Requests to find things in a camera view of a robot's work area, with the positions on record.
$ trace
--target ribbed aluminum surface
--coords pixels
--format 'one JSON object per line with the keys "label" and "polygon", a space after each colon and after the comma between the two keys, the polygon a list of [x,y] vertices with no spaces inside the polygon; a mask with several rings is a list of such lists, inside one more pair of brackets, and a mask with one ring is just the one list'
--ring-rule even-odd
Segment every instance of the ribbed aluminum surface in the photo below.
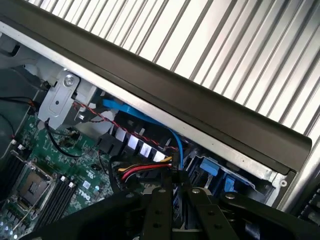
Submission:
{"label": "ribbed aluminum surface", "polygon": [[320,0],[29,2],[309,136],[317,164]]}

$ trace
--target side panel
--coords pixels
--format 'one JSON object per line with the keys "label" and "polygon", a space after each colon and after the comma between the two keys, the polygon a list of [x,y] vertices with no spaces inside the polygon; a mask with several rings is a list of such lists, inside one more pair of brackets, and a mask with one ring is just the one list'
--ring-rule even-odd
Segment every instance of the side panel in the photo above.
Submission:
{"label": "side panel", "polygon": [[26,2],[1,0],[0,14],[0,21],[282,174],[299,171],[309,154],[309,138]]}

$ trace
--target screw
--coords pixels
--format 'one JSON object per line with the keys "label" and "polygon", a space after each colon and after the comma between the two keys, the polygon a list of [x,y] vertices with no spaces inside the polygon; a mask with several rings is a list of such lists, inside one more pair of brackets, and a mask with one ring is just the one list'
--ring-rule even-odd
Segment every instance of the screw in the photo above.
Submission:
{"label": "screw", "polygon": [[85,116],[82,115],[82,114],[79,114],[79,115],[78,115],[78,118],[79,118],[81,121],[83,121],[83,120],[85,119]]}
{"label": "screw", "polygon": [[236,198],[235,195],[233,195],[232,193],[227,193],[227,194],[225,195],[225,197],[226,197],[227,199],[235,199],[235,198]]}
{"label": "screw", "polygon": [[200,193],[200,190],[198,188],[194,188],[194,189],[192,189],[192,192],[194,194],[198,194],[198,193]]}
{"label": "screw", "polygon": [[66,87],[72,86],[74,82],[75,82],[75,78],[71,74],[67,75],[63,80],[63,83]]}
{"label": "screw", "polygon": [[129,193],[129,194],[127,194],[125,197],[129,199],[129,198],[132,198],[133,196],[134,196],[133,193]]}
{"label": "screw", "polygon": [[287,186],[287,181],[286,180],[281,180],[280,181],[280,186],[281,187],[286,187]]}

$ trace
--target hole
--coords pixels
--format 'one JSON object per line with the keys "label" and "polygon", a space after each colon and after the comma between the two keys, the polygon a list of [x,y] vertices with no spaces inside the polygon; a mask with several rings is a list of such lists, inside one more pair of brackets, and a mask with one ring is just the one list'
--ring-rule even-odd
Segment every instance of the hole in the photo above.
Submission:
{"label": "hole", "polygon": [[158,228],[161,228],[161,223],[159,223],[159,222],[155,222],[154,224],[153,224],[153,227],[154,228],[156,228],[156,229],[158,229]]}
{"label": "hole", "polygon": [[214,228],[215,228],[215,229],[222,229],[222,225],[221,225],[221,224],[215,224],[215,225],[214,225]]}
{"label": "hole", "polygon": [[285,180],[281,180],[280,181],[280,186],[281,187],[286,187],[287,186],[287,182]]}

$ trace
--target green circuit board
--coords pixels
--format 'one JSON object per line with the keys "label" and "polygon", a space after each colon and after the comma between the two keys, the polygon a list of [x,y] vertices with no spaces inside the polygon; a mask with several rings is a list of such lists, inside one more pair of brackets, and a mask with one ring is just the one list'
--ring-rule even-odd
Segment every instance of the green circuit board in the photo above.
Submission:
{"label": "green circuit board", "polygon": [[[53,134],[55,141],[69,154],[80,156],[83,153],[87,153],[79,158],[71,158],[61,154],[53,146],[47,131],[45,129],[38,129],[38,123],[39,120],[35,116],[29,116],[19,135],[16,136],[16,140],[25,148],[31,150],[28,161],[33,161],[42,170],[51,175],[65,176],[75,184],[76,189],[63,217],[113,194],[110,187],[109,176],[102,169],[93,167],[101,166],[98,158],[98,148],[94,140],[74,129],[65,129],[60,131],[60,133],[65,135],[75,134],[75,138]],[[104,166],[107,166],[109,156],[101,155],[100,157]],[[6,209],[6,212],[9,211],[16,216],[20,216],[20,218],[25,214],[14,202],[9,202],[4,209]],[[4,223],[9,220],[8,216],[0,213],[0,224],[1,222]],[[29,215],[24,221],[28,223],[28,227],[25,231],[16,230],[16,232],[21,233],[19,237],[31,232],[37,219],[32,219]],[[6,236],[6,239],[16,239],[14,236],[15,235]]]}

